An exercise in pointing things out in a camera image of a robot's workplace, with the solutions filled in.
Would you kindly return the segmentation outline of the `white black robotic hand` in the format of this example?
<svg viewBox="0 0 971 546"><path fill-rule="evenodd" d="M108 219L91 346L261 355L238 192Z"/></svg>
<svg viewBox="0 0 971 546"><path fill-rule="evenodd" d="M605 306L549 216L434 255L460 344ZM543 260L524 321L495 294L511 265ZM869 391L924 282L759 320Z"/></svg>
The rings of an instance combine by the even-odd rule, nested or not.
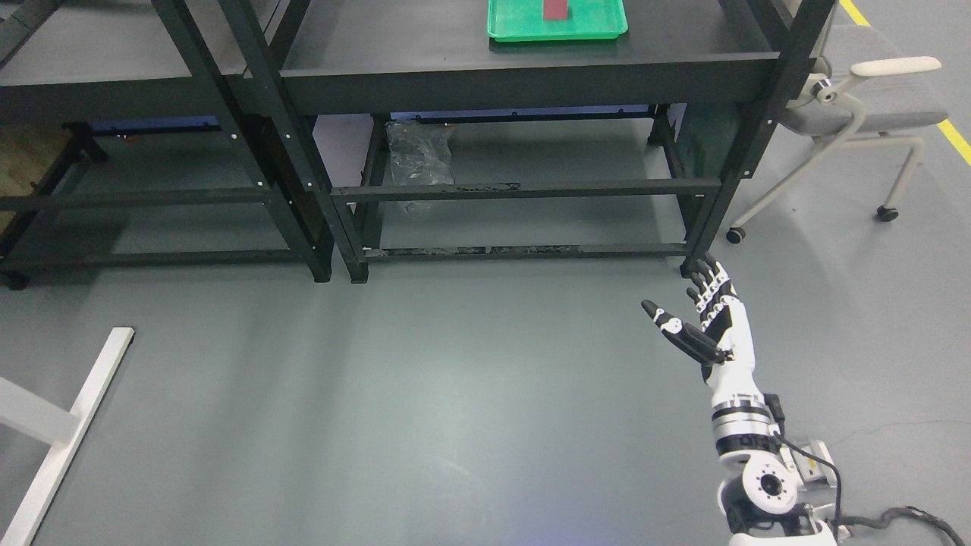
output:
<svg viewBox="0 0 971 546"><path fill-rule="evenodd" d="M712 391L755 394L755 345L748 311L722 264L706 253L690 273L687 296L695 305L699 325L677 318L651 300L641 307L661 334L700 364L702 380Z"/></svg>

